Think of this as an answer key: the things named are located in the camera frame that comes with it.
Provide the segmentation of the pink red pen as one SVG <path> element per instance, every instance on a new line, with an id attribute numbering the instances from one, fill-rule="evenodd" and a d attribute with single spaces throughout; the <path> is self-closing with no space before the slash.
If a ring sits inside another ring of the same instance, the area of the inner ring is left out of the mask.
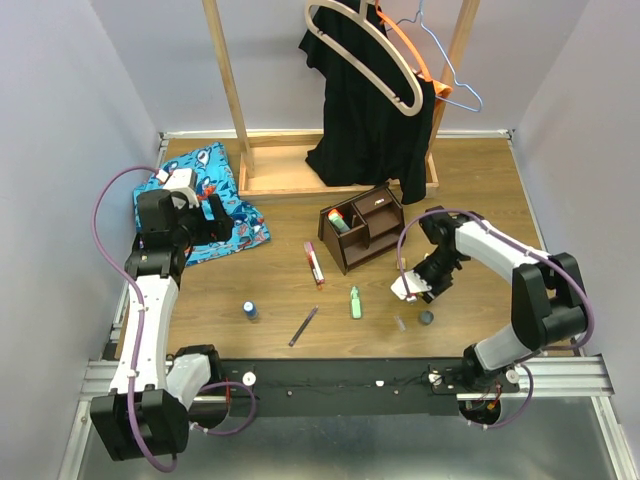
<path id="1" fill-rule="evenodd" d="M 320 264 L 319 264 L 319 260 L 317 258 L 315 249 L 313 247 L 313 244 L 311 242 L 305 242 L 304 243 L 304 251 L 306 254 L 306 257 L 308 259 L 309 265 L 310 265 L 310 269 L 311 272 L 313 274 L 314 277 L 314 281 L 316 284 L 316 287 L 318 290 L 321 290 L 324 283 L 325 283 L 325 277 L 323 275 L 323 272 L 321 270 Z"/>

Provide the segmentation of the orange black highlighter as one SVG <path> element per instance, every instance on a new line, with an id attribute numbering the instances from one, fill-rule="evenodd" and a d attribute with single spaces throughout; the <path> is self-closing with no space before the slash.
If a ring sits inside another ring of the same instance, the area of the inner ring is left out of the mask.
<path id="1" fill-rule="evenodd" d="M 342 215 L 336 210 L 336 209 L 332 209 L 329 213 L 328 213 L 328 218 L 331 221 L 338 221 L 338 220 L 342 220 L 343 217 Z"/>

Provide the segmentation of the mint green highlighter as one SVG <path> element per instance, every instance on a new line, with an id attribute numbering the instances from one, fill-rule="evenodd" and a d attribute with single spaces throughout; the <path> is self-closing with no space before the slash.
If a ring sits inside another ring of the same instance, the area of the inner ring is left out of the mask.
<path id="1" fill-rule="evenodd" d="M 350 230 L 350 227 L 347 225 L 347 223 L 345 222 L 343 216 L 340 213 L 337 213 L 335 215 L 334 224 L 336 225 L 336 228 L 341 233 L 346 233 L 346 232 L 348 232 Z"/>

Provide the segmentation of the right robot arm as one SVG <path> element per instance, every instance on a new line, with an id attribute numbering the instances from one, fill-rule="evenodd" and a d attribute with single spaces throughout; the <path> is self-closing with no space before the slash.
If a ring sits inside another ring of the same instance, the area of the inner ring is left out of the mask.
<path id="1" fill-rule="evenodd" d="M 453 285 L 453 271 L 477 260 L 511 286 L 511 316 L 496 334 L 467 347 L 459 375 L 480 392 L 514 363 L 579 335 L 590 339 L 594 313 L 575 257 L 548 254 L 495 229 L 483 217 L 436 206 L 419 224 L 435 250 L 405 274 L 411 297 L 427 303 Z"/>

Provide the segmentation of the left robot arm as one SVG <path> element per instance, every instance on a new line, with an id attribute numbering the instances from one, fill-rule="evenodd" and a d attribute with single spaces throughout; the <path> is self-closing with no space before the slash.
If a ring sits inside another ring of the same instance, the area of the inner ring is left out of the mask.
<path id="1" fill-rule="evenodd" d="M 232 236 L 234 222 L 219 196 L 211 194 L 207 201 L 211 218 L 193 194 L 156 189 L 137 198 L 138 232 L 118 269 L 129 286 L 122 356 L 107 393 L 94 398 L 90 408 L 114 461 L 182 453 L 195 397 L 221 385 L 212 345 L 183 347 L 173 365 L 166 365 L 169 323 L 190 251 Z"/>

